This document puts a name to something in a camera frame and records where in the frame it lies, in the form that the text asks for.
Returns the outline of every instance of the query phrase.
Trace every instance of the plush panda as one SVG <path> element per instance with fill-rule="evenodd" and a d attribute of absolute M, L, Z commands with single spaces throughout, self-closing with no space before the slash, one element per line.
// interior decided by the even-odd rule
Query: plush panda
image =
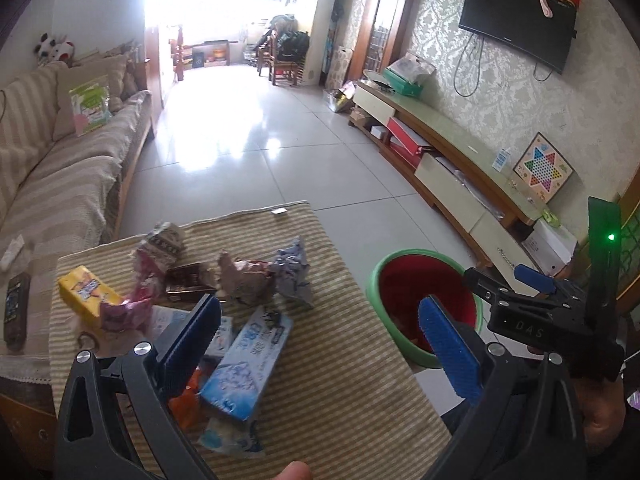
<path fill-rule="evenodd" d="M 38 57 L 38 65 L 44 65 L 49 62 L 49 55 L 55 46 L 56 38 L 45 32 L 40 37 L 40 43 L 33 49 L 33 53 Z"/>

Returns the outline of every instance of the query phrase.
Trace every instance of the tiled floor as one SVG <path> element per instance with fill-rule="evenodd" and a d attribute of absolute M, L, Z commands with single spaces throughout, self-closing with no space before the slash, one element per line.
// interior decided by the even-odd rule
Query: tiled floor
<path fill-rule="evenodd" d="M 161 220 L 185 224 L 308 200 L 363 288 L 377 262 L 399 249 L 437 250 L 463 267 L 475 263 L 446 219 L 344 115 L 327 108 L 320 89 L 273 87 L 247 66 L 186 72 L 136 171 L 122 237 Z M 487 320 L 488 308 L 484 314 Z M 528 353 L 487 329 L 481 335 Z M 439 413 L 460 401 L 442 370 L 416 378 Z"/>

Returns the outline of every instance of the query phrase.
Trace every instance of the wallpaper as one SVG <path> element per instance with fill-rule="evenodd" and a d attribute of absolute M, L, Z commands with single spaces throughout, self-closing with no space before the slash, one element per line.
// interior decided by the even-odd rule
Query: wallpaper
<path fill-rule="evenodd" d="M 353 50 L 360 31 L 360 22 L 367 0 L 344 0 L 344 17 L 338 24 L 336 45 Z"/>
<path fill-rule="evenodd" d="M 359 23 L 357 0 L 351 20 Z M 511 151 L 514 165 L 540 131 L 575 173 L 549 207 L 578 238 L 587 232 L 587 197 L 613 199 L 640 162 L 640 51 L 608 0 L 581 0 L 577 38 L 562 75 L 533 77 L 534 61 L 487 40 L 480 85 L 469 98 L 456 94 L 453 73 L 469 33 L 458 28 L 464 0 L 415 0 L 404 45 L 437 70 L 422 100 L 482 139 L 496 152 Z M 477 65 L 463 57 L 458 89 L 468 93 Z M 540 66 L 539 79 L 548 74 Z"/>

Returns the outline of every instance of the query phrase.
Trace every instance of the plastic basin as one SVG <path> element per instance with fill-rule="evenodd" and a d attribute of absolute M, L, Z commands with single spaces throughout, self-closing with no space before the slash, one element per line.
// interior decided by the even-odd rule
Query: plastic basin
<path fill-rule="evenodd" d="M 482 329 L 482 302 L 462 283 L 465 269 L 444 254 L 405 249 L 373 270 L 367 298 L 402 354 L 426 368 L 442 368 L 418 326 L 418 304 L 434 294 L 456 321 Z"/>

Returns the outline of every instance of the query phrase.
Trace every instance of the tv stand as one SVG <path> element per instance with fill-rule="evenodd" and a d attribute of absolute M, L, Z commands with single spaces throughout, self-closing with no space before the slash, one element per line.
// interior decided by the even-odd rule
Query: tv stand
<path fill-rule="evenodd" d="M 510 287 L 521 294 L 537 292 L 513 277 L 513 267 L 529 258 L 511 233 L 517 224 L 533 225 L 542 216 L 545 204 L 529 193 L 529 188 L 513 171 L 492 168 L 495 153 L 480 139 L 415 98 L 380 92 L 358 82 L 353 97 L 357 106 L 386 125 L 395 117 L 430 143 L 437 153 L 425 153 L 417 169 L 389 148 L 390 136 L 373 140 L 382 156 L 414 187 L 431 207 L 436 207 L 471 247 L 478 267 L 495 267 Z M 459 168 L 491 204 L 503 212 L 498 220 L 471 195 L 434 155 L 442 155 Z"/>

